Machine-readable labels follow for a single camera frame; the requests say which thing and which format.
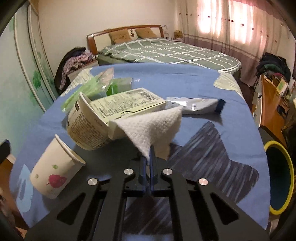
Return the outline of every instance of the white napkin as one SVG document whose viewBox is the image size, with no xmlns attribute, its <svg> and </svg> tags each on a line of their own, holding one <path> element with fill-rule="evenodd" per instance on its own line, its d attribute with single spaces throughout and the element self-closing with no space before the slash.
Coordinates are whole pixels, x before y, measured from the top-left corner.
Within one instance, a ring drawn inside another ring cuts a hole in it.
<svg viewBox="0 0 296 241">
<path fill-rule="evenodd" d="M 149 161 L 150 146 L 155 154 L 164 158 L 169 153 L 169 144 L 179 131 L 182 107 L 153 113 L 120 118 L 112 121 L 122 129 L 138 150 Z"/>
</svg>

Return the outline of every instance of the pillow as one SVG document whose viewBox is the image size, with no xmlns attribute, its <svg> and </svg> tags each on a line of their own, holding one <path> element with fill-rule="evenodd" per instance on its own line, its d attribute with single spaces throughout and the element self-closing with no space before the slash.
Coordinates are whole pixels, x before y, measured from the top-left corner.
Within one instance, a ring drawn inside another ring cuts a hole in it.
<svg viewBox="0 0 296 241">
<path fill-rule="evenodd" d="M 137 28 L 136 29 L 137 35 L 144 39 L 144 38 L 157 38 L 156 34 L 153 33 L 150 27 L 147 28 Z"/>
<path fill-rule="evenodd" d="M 111 41 L 115 44 L 121 44 L 124 42 L 131 41 L 131 37 L 129 36 L 128 29 L 125 28 L 123 30 L 118 30 L 115 32 L 109 33 Z"/>
</svg>

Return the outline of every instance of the wooden floor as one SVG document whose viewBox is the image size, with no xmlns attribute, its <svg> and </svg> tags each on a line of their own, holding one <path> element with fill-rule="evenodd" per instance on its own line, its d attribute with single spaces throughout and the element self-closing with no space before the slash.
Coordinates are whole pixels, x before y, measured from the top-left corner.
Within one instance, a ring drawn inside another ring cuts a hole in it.
<svg viewBox="0 0 296 241">
<path fill-rule="evenodd" d="M 27 230 L 28 226 L 17 209 L 14 198 L 12 197 L 9 190 L 9 175 L 11 169 L 12 163 L 7 159 L 0 164 L 0 187 L 2 189 L 2 195 L 6 199 L 7 204 L 15 217 L 16 226 Z"/>
<path fill-rule="evenodd" d="M 242 95 L 244 96 L 244 99 L 246 100 L 250 110 L 252 110 L 252 101 L 253 101 L 255 90 L 252 87 L 249 87 L 245 83 L 241 82 L 240 80 L 237 80 L 237 83 L 241 88 Z"/>
</svg>

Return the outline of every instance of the yellow ring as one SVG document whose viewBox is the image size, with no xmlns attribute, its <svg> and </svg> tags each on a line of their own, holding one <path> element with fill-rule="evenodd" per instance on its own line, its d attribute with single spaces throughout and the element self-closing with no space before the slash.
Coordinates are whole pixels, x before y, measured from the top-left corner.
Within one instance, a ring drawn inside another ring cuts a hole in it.
<svg viewBox="0 0 296 241">
<path fill-rule="evenodd" d="M 287 197 L 284 205 L 279 210 L 275 210 L 272 206 L 270 206 L 270 208 L 269 208 L 269 211 L 271 212 L 271 214 L 280 215 L 283 211 L 285 211 L 285 209 L 289 205 L 291 198 L 292 198 L 292 194 L 293 194 L 293 190 L 294 190 L 294 168 L 293 168 L 293 163 L 292 163 L 289 153 L 287 152 L 287 150 L 285 149 L 285 147 L 281 143 L 279 143 L 277 141 L 267 142 L 264 145 L 265 152 L 267 151 L 267 149 L 269 147 L 275 147 L 281 151 L 281 153 L 285 156 L 285 158 L 288 162 L 288 165 L 289 165 L 289 169 L 290 169 L 290 188 L 289 188 L 288 197 Z"/>
</svg>

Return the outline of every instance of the clothes pile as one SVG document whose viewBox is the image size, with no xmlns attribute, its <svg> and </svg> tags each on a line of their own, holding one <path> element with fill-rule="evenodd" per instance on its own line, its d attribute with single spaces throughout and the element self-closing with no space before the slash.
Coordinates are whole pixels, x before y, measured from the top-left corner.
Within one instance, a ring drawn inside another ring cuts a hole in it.
<svg viewBox="0 0 296 241">
<path fill-rule="evenodd" d="M 259 78 L 261 74 L 265 74 L 267 78 L 275 77 L 279 80 L 282 78 L 289 83 L 291 71 L 287 66 L 286 59 L 265 52 L 260 58 L 259 65 L 256 67 Z"/>
<path fill-rule="evenodd" d="M 59 94 L 63 93 L 70 84 L 68 73 L 71 70 L 81 68 L 83 65 L 93 61 L 95 56 L 85 47 L 76 47 L 70 50 L 62 59 L 54 78 L 54 85 Z"/>
</svg>

